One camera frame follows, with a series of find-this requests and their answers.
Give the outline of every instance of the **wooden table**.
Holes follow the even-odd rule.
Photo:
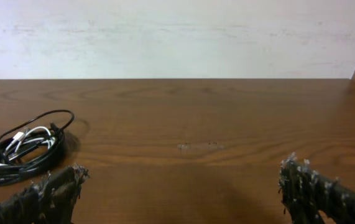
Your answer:
[[[277,182],[293,151],[355,190],[349,80],[0,81],[0,134],[59,108],[79,139],[60,167],[92,176],[76,224],[288,223]]]

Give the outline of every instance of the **black cable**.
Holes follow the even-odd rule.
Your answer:
[[[64,124],[61,128],[56,127],[55,124],[50,123],[51,135],[48,135],[46,131],[35,131],[27,136],[24,141],[33,140],[35,138],[43,138],[43,140],[38,140],[22,145],[19,151],[13,153],[16,146],[12,147],[10,151],[6,151],[6,147],[13,141],[13,138],[8,138],[2,141],[2,138],[14,131],[17,131],[26,125],[42,118],[48,114],[52,113],[69,113],[71,114],[70,120]],[[52,166],[57,164],[63,157],[63,143],[65,140],[64,129],[70,125],[74,119],[75,115],[69,110],[53,110],[39,115],[38,117],[21,124],[10,131],[0,135],[0,163],[4,164],[0,166],[0,186],[11,185],[17,182],[26,180],[35,175],[41,174],[48,171]],[[40,156],[32,159],[28,162],[21,162],[20,158],[33,150],[37,149],[39,146],[46,145],[45,141],[54,138],[54,144]]]

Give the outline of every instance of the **tabletop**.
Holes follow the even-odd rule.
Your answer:
[[[277,183],[291,152],[355,190],[350,80],[0,80],[0,134],[54,109],[76,116],[59,167],[91,175],[76,224],[288,223]]]

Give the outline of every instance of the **cable bundle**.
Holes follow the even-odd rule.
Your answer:
[[[52,113],[70,113],[70,120],[61,128],[50,123],[50,128],[38,126],[28,129],[26,126],[39,118]],[[69,110],[53,110],[39,115],[38,117],[21,124],[0,136],[0,186],[10,185],[29,177],[41,174],[49,170],[63,156],[63,143],[65,140],[64,129],[74,119],[74,114]],[[13,138],[2,138],[18,129]],[[21,157],[36,150],[39,146],[47,146],[47,151],[34,159],[22,162]]]

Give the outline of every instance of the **coiled cable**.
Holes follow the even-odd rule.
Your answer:
[[[28,124],[53,113],[69,113],[71,118],[61,128],[56,127],[53,123],[50,123],[50,128],[45,126],[26,128]],[[0,186],[26,180],[48,171],[57,164],[64,155],[64,129],[72,123],[74,117],[75,115],[69,110],[48,111],[0,135]],[[19,131],[13,138],[2,140],[4,136],[24,127],[25,129]],[[36,150],[39,146],[47,146],[46,152],[29,161],[21,161],[23,156]]]

